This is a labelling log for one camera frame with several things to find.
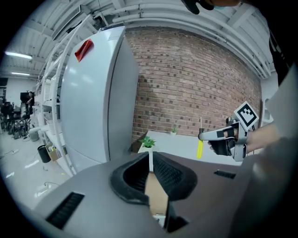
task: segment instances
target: ceiling light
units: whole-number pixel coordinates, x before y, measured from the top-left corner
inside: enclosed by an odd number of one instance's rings
[[[15,72],[11,72],[12,74],[17,74],[17,75],[26,75],[26,76],[30,76],[30,74],[28,73],[15,73]]]
[[[19,53],[8,52],[8,51],[5,51],[5,54],[6,55],[9,55],[9,56],[16,56],[16,57],[21,57],[21,58],[32,60],[32,56],[31,55],[19,54]]]

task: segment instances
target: red brick wall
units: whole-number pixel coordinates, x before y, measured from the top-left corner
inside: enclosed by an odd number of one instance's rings
[[[134,28],[126,37],[140,66],[133,140],[147,130],[197,136],[225,126],[244,101],[259,113],[259,79],[234,54],[171,28]]]

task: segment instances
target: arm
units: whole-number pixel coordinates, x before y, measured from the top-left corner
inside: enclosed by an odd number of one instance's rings
[[[236,139],[238,138],[238,130],[234,130],[234,136]],[[274,123],[270,123],[255,131],[250,131],[248,132],[246,140],[247,153],[264,148],[272,144],[273,142],[279,140],[279,138],[280,136],[278,135]]]

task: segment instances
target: floor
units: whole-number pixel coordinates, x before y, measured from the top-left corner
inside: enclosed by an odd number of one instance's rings
[[[12,197],[30,209],[69,179],[54,161],[43,163],[37,148],[42,141],[14,139],[7,132],[0,134],[0,172]]]

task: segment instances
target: yellow screwdriver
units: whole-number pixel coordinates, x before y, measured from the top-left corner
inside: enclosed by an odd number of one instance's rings
[[[203,132],[203,129],[202,129],[202,118],[201,118],[201,126],[200,126],[200,129],[199,129],[199,132]],[[203,153],[203,141],[201,141],[199,139],[199,142],[198,142],[198,145],[197,145],[197,152],[196,152],[196,157],[198,159],[200,159],[202,157],[202,153]]]

